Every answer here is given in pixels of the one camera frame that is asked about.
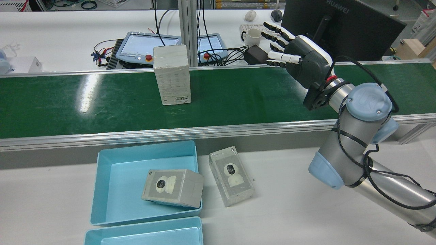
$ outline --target white container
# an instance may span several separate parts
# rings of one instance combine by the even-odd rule
[[[32,12],[26,0],[0,0],[0,12]]]
[[[421,15],[418,17],[418,20],[412,27],[412,31],[416,32],[418,28],[430,17],[430,15],[434,12],[434,9],[424,9],[421,11]]]
[[[114,8],[118,8],[121,4],[127,2],[128,0],[99,0],[102,3],[108,4]]]

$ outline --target black power supply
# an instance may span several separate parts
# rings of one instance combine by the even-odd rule
[[[249,65],[266,65],[268,54],[259,48],[259,46],[253,45],[244,52],[244,60]]]

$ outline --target black mouse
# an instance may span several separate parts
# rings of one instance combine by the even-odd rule
[[[274,9],[271,12],[271,19],[275,22],[279,22],[283,19],[283,14],[282,11],[278,10],[278,9]]]

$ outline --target white mug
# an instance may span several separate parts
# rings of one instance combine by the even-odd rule
[[[245,44],[247,44],[250,47],[253,45],[259,46],[261,37],[262,37],[262,32],[259,29],[250,29],[248,31],[243,31],[241,33],[242,41],[245,42]]]

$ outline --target camera box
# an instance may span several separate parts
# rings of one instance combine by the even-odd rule
[[[153,69],[162,105],[191,103],[191,80],[185,45],[153,49]]]
[[[42,65],[36,57],[6,58],[10,64],[7,74],[42,72]]]
[[[253,195],[253,184],[234,146],[209,154],[209,166],[224,206],[231,206]]]
[[[166,205],[200,207],[204,177],[188,169],[150,170],[142,199]]]

